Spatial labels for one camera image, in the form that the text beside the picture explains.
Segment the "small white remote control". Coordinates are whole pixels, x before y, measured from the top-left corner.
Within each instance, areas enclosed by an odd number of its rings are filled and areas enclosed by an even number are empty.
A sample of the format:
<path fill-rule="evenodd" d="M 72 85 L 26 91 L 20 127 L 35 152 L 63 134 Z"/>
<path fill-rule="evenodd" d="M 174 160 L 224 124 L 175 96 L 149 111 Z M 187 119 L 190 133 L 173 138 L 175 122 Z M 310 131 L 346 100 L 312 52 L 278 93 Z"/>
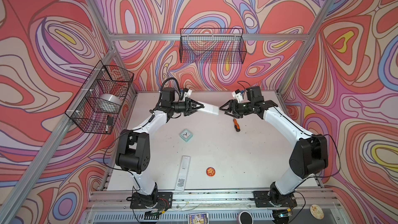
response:
<path fill-rule="evenodd" d="M 203 105 L 198 111 L 206 114 L 219 115 L 219 107 L 208 103 L 200 102 Z"/>

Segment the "orange black screwdriver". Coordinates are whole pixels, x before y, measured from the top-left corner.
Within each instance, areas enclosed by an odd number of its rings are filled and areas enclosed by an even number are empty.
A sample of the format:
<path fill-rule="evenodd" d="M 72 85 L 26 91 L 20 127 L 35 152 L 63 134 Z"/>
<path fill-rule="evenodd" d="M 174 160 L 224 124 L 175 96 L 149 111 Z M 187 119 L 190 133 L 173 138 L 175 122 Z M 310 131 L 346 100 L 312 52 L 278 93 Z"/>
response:
<path fill-rule="evenodd" d="M 236 132 L 240 132 L 240 126 L 239 126 L 239 124 L 238 124 L 238 122 L 237 122 L 237 119 L 233 119 L 233 122 L 234 122 L 234 128 L 235 128 L 235 131 Z"/>

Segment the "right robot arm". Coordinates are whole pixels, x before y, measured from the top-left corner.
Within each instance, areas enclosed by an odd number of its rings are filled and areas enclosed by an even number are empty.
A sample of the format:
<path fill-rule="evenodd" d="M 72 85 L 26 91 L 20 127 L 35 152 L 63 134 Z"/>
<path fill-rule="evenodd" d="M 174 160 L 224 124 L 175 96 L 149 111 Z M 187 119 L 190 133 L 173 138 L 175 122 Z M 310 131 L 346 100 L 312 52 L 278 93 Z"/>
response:
<path fill-rule="evenodd" d="M 220 106 L 220 111 L 236 119 L 255 114 L 276 128 L 291 144 L 293 150 L 289 158 L 289 169 L 270 185 L 267 201 L 272 207 L 297 206 L 294 193 L 298 186 L 310 178 L 320 178 L 319 173 L 329 165 L 328 141 L 323 134 L 313 134 L 296 124 L 272 100 L 265 100 L 260 87 L 236 90 L 233 98 Z"/>

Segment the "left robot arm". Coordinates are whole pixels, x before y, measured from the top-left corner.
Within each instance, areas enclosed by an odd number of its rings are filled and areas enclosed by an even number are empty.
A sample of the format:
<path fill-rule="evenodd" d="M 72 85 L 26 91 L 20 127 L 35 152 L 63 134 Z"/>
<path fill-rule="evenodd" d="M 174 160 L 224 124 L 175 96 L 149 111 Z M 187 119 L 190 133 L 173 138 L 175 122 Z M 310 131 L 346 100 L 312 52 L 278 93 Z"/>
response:
<path fill-rule="evenodd" d="M 121 132 L 115 164 L 122 171 L 132 174 L 138 186 L 132 194 L 132 202 L 144 208 L 156 207 L 159 199 L 158 186 L 152 179 L 143 176 L 150 162 L 150 136 L 173 118 L 175 113 L 190 116 L 205 105 L 190 98 L 190 90 L 180 88 L 176 78 L 166 79 L 160 87 L 160 95 L 150 117 L 134 129 Z"/>

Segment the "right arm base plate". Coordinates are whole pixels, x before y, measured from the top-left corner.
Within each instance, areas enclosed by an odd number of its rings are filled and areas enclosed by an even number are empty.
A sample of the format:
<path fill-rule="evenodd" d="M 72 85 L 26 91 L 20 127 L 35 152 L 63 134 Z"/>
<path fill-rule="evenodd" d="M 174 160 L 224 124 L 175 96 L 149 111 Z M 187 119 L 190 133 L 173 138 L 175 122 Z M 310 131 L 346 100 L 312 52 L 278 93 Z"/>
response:
<path fill-rule="evenodd" d="M 252 200 L 256 207 L 295 208 L 297 202 L 293 193 L 281 195 L 276 190 L 254 191 Z"/>

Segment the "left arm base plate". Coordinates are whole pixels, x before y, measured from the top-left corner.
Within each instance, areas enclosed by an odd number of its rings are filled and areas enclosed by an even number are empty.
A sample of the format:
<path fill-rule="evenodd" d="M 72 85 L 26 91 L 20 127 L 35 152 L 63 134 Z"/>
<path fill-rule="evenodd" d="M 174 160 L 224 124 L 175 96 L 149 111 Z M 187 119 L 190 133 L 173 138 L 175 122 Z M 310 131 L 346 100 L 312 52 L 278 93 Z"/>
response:
<path fill-rule="evenodd" d="M 130 197 L 131 209 L 169 209 L 172 207 L 173 193 L 171 191 L 154 192 L 144 196 L 134 192 Z"/>

